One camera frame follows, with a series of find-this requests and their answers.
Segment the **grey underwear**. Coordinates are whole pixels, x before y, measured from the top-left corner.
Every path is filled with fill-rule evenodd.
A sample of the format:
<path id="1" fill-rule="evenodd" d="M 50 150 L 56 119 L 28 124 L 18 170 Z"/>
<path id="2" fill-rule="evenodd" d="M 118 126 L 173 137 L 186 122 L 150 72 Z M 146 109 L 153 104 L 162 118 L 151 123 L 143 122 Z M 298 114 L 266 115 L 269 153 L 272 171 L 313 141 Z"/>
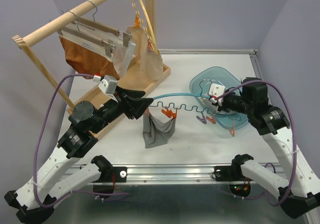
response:
<path id="1" fill-rule="evenodd" d="M 146 149 L 167 144 L 176 130 L 176 119 L 174 118 L 162 122 L 151 113 L 144 113 L 142 120 L 142 136 Z"/>

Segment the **blue plastic clip hanger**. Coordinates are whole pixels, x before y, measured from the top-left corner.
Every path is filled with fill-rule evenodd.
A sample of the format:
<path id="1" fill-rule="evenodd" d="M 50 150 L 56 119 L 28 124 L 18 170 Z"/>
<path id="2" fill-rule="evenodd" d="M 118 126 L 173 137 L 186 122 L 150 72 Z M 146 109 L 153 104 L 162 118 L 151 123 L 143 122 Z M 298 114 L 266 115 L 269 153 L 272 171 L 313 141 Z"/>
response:
<path id="1" fill-rule="evenodd" d="M 175 104 L 173 102 L 170 103 L 163 103 L 161 100 L 157 101 L 157 103 L 154 103 L 151 105 L 151 107 L 154 108 L 162 108 L 162 112 L 165 114 L 167 111 L 173 112 L 174 110 L 184 110 L 184 111 L 188 111 L 188 112 L 197 112 L 197 119 L 199 121 L 201 121 L 204 124 L 207 123 L 213 123 L 213 124 L 217 124 L 216 119 L 215 119 L 215 113 L 219 113 L 218 111 L 214 111 L 213 107 L 211 106 L 211 104 L 208 102 L 208 100 L 206 100 L 204 98 L 205 95 L 199 95 L 199 94 L 187 94 L 187 96 L 189 97 L 194 97 L 198 103 L 199 106 L 197 105 L 193 105 L 193 106 L 187 106 L 185 103 L 182 104 Z M 227 130 L 229 130 L 229 132 L 231 133 L 232 136 L 235 136 L 236 133 L 236 129 L 235 127 L 232 128 L 226 128 Z"/>

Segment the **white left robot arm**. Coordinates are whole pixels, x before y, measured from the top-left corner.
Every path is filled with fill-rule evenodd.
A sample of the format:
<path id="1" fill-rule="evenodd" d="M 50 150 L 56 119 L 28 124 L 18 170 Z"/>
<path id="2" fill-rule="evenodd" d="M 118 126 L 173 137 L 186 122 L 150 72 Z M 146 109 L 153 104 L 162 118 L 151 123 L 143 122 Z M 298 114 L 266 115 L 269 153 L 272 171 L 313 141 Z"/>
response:
<path id="1" fill-rule="evenodd" d="M 102 155 L 95 156 L 82 169 L 62 178 L 66 171 L 83 158 L 99 141 L 95 134 L 121 115 L 140 118 L 153 103 L 144 91 L 115 89 L 110 99 L 99 109 L 89 101 L 79 102 L 69 115 L 70 127 L 58 140 L 53 152 L 33 176 L 18 190 L 9 191 L 4 199 L 17 209 L 16 216 L 23 224 L 42 224 L 58 205 L 71 193 L 86 184 L 106 181 L 112 175 L 112 164 Z"/>

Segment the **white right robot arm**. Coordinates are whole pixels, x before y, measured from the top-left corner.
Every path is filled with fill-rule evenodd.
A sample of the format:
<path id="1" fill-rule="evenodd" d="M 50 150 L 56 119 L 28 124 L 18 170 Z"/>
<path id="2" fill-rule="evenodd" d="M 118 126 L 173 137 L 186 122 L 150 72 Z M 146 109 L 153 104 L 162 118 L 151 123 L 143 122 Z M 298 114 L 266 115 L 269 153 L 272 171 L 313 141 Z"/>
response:
<path id="1" fill-rule="evenodd" d="M 236 155 L 229 166 L 217 166 L 212 173 L 218 182 L 252 180 L 277 199 L 275 206 L 296 219 L 320 205 L 320 179 L 297 145 L 290 110 L 269 103 L 268 88 L 273 84 L 259 78 L 246 78 L 233 88 L 212 84 L 209 96 L 216 111 L 245 114 L 269 145 L 286 177 L 282 178 L 254 160 L 249 154 Z"/>

